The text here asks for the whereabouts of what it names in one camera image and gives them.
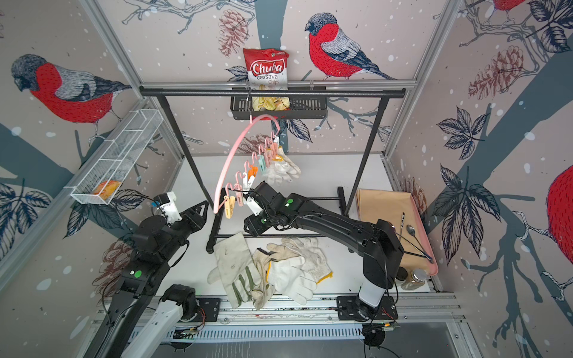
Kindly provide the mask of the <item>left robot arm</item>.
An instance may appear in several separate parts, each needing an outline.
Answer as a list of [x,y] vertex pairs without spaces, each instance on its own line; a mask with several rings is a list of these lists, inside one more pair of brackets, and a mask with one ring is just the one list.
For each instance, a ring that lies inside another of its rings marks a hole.
[[178,212],[174,200],[166,194],[158,199],[161,214],[143,220],[135,231],[135,249],[113,290],[106,316],[84,354],[86,357],[151,357],[180,320],[204,325],[208,318],[217,317],[201,307],[194,288],[173,284],[160,297],[154,315],[140,334],[132,336],[172,268],[172,257],[181,247],[189,247],[189,236],[201,231],[207,222],[207,201]]

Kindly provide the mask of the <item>orange snack packet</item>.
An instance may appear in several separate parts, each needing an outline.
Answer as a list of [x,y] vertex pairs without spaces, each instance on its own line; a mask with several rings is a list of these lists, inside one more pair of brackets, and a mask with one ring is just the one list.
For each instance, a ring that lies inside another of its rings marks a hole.
[[93,194],[100,197],[103,201],[110,199],[113,194],[121,187],[122,182],[117,180],[104,180],[93,191]]

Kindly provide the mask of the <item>pink tray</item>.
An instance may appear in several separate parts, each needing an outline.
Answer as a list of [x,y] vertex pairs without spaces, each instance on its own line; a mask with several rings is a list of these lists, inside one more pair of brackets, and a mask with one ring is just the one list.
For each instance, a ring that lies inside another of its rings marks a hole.
[[[437,276],[439,272],[438,258],[435,255],[434,250],[432,249],[431,241],[428,238],[428,234],[426,233],[423,221],[419,215],[418,208],[416,207],[416,202],[413,196],[409,192],[407,193],[407,195],[408,195],[407,198],[409,199],[408,204],[410,205],[410,213],[406,215],[407,216],[406,222],[408,225],[412,225],[414,227],[414,229],[416,230],[416,236],[422,243],[423,249],[425,249],[426,252],[432,258],[434,258],[434,262],[430,263],[426,259],[426,257],[415,257],[409,255],[411,261],[410,266],[412,268],[421,268],[421,269],[423,268],[431,277]],[[414,238],[411,237],[410,234],[407,234],[407,238],[411,240],[411,242],[415,244],[416,247],[418,246],[416,240],[414,240]]]

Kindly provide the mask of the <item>white glove yellow cuff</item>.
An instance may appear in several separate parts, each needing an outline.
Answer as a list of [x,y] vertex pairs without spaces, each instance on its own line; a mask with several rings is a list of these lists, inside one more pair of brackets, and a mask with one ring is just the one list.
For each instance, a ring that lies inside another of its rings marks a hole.
[[286,295],[299,305],[305,305],[313,298],[317,283],[308,272],[302,270],[303,257],[271,261],[267,270],[267,282],[276,292]]

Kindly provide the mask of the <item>yellow clothespin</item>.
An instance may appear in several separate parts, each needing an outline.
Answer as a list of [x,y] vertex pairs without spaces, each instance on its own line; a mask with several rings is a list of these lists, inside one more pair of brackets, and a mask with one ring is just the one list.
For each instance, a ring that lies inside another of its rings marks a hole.
[[233,195],[226,195],[224,198],[224,213],[226,219],[231,219],[234,215],[234,208],[236,204],[236,197]]

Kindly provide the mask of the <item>glass jar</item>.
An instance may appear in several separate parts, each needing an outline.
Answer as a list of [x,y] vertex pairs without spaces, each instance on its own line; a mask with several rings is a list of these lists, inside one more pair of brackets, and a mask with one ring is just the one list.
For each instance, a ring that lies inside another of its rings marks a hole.
[[398,269],[396,276],[397,283],[403,290],[412,291],[426,284],[429,279],[428,273],[422,268],[407,270],[404,267]]

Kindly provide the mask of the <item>beige cloth mat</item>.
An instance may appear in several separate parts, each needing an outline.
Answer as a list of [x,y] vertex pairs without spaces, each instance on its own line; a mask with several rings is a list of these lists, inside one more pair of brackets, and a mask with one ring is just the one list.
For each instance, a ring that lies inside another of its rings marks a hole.
[[[402,236],[407,238],[407,214],[410,213],[409,199],[407,192],[393,192],[384,190],[359,189],[357,192],[357,209],[361,221],[376,223],[383,219],[395,227],[399,234],[401,225],[401,215],[405,213],[404,228]],[[401,243],[406,253],[401,260],[401,266],[413,270],[409,255],[415,257],[425,257],[415,244],[408,239],[408,242],[401,239]]]

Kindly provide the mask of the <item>red cassava chips bag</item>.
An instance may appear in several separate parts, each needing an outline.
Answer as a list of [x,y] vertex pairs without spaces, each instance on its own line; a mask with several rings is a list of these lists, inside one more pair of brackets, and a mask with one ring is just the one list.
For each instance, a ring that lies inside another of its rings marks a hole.
[[243,49],[251,90],[287,90],[288,53],[275,49]]

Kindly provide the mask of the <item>knit glove yellow cuff bottom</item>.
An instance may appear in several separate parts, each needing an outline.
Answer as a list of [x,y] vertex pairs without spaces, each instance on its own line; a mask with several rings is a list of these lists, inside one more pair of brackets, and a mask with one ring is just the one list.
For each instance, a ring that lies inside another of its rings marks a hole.
[[269,243],[267,250],[271,258],[276,261],[287,260],[294,257],[304,258],[301,269],[309,273],[316,283],[333,277],[333,272],[327,263],[326,256],[319,247],[318,239],[311,238],[283,238],[281,244]]

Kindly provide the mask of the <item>dark metal spoon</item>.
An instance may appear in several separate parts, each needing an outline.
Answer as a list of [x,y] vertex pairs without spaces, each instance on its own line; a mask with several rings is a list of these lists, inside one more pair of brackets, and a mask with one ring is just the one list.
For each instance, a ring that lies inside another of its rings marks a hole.
[[417,248],[419,249],[419,251],[426,257],[426,259],[430,262],[433,263],[434,262],[434,258],[432,258],[425,249],[423,249],[422,247],[422,243],[419,241],[419,239],[416,236],[416,230],[414,229],[414,227],[412,225],[407,225],[407,232],[411,235],[411,237],[414,238],[414,240],[416,240],[418,246]]

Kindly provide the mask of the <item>black wall basket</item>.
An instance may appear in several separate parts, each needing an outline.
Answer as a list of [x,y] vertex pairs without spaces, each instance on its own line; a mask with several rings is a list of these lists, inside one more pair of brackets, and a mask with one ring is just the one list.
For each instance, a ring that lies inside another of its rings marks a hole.
[[261,114],[276,119],[324,119],[328,113],[324,96],[257,97],[233,96],[230,112],[236,120],[247,120]]

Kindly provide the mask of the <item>beige glove middle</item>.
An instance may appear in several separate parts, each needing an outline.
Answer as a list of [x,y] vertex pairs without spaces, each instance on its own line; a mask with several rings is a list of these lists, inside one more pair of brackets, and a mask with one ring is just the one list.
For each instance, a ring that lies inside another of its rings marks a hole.
[[256,310],[261,310],[275,293],[275,288],[268,282],[267,274],[272,261],[267,251],[258,248],[252,255],[255,268],[258,271],[256,277],[259,278],[255,288],[252,289],[252,297]]

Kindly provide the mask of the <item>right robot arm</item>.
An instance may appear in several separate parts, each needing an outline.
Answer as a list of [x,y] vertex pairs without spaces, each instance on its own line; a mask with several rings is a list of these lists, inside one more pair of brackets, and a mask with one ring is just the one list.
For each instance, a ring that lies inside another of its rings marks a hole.
[[394,284],[404,256],[403,245],[389,222],[379,219],[373,224],[350,219],[302,195],[285,197],[266,182],[247,191],[246,198],[260,208],[244,221],[249,234],[259,237],[270,228],[302,229],[328,237],[361,256],[366,283],[359,291],[358,301],[372,309],[379,306]]

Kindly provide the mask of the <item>black garment rack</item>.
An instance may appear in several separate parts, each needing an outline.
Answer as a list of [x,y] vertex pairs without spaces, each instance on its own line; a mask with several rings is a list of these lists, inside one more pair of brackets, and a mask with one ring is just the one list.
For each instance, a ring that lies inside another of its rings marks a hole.
[[[165,118],[168,120],[171,130],[175,135],[181,150],[184,153],[184,158],[187,160],[190,168],[198,182],[202,192],[208,203],[214,209],[218,209],[219,205],[222,204],[222,199],[220,195],[225,193],[225,190],[221,185],[216,187],[216,194],[211,195],[206,186],[201,179],[200,172],[194,159],[186,145],[183,134],[178,126],[175,119],[174,113],[170,107],[170,103],[167,100],[169,97],[175,96],[185,96],[185,97],[230,97],[231,102],[235,103],[240,101],[241,98],[245,99],[246,105],[245,109],[240,111],[240,120],[250,119],[254,115],[262,116],[268,115],[273,121],[274,126],[279,128],[281,125],[288,125],[294,119],[301,120],[311,120],[317,119],[317,113],[323,113],[326,111],[327,102],[329,98],[333,97],[343,97],[343,98],[377,98],[379,100],[377,112],[375,115],[375,120],[372,124],[370,135],[366,143],[365,150],[363,151],[363,156],[361,159],[361,164],[359,166],[352,191],[349,196],[346,197],[344,189],[339,186],[337,188],[336,197],[314,197],[314,201],[334,201],[339,202],[339,208],[343,216],[348,216],[352,207],[352,203],[355,199],[355,195],[358,191],[358,186],[361,182],[363,172],[366,168],[367,161],[369,159],[373,143],[378,135],[378,130],[380,128],[381,120],[385,110],[387,109],[388,103],[391,99],[404,98],[407,90],[402,89],[377,89],[377,90],[358,90],[351,89],[349,91],[337,90],[337,89],[327,89],[326,87],[314,87],[313,82],[304,83],[303,87],[294,87],[287,90],[255,90],[251,89],[247,84],[233,83],[228,89],[187,89],[187,88],[159,88],[159,87],[139,87],[139,93],[144,97],[156,98],[158,103],[164,112]],[[307,106],[302,109],[292,108],[290,110],[283,111],[258,111],[255,112],[252,109],[251,100],[254,97],[287,97],[290,99],[291,104],[300,103],[303,101],[316,102],[322,105],[322,107],[317,106]]]

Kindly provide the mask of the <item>orange clothespin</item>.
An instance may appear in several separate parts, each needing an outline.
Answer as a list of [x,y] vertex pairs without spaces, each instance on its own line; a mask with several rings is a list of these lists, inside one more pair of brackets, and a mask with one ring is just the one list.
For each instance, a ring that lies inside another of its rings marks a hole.
[[249,180],[255,179],[258,174],[258,167],[257,166],[249,166],[249,170],[247,171],[247,177]]

